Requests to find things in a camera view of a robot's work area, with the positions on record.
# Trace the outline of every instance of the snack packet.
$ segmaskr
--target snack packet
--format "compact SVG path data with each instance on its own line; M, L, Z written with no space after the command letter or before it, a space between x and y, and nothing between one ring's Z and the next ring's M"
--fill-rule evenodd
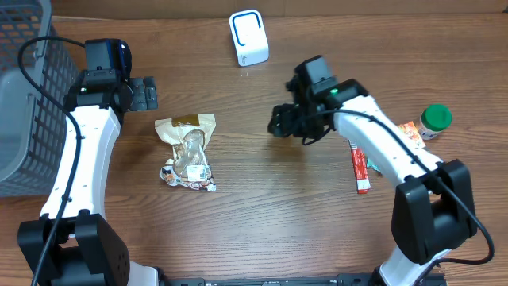
M160 169L159 176L170 186L184 186L199 191L215 191L205 148L215 129L213 114L193 114L180 118L156 120L160 140L171 144L173 158Z

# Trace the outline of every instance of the gray plastic basket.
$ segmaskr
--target gray plastic basket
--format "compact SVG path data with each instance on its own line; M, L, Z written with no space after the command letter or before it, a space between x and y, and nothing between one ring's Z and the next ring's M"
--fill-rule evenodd
M65 143L62 111L41 97L17 66L27 40L56 35L49 0L0 0L0 196L47 195ZM59 102L77 68L61 41L40 41L24 54L25 66Z

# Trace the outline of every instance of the barcode label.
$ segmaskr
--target barcode label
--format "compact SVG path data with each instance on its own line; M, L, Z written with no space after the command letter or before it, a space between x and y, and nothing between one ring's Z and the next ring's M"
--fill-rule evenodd
M190 165L187 166L187 179L189 181L203 181L206 180L206 170L203 165Z

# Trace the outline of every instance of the plastic bin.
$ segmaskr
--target plastic bin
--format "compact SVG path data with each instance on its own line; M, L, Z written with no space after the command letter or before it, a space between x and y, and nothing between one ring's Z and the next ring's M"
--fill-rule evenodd
M56 35L49 0L0 0L0 196L47 195L65 143L65 115L42 98L17 66L34 37ZM27 72L64 102L78 74L61 41L40 41L24 54Z

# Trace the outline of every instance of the brown label on bag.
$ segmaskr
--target brown label on bag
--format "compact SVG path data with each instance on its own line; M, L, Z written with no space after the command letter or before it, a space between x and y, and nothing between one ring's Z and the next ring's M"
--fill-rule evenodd
M199 117L197 114L192 114L173 118L171 124L173 127L199 126Z

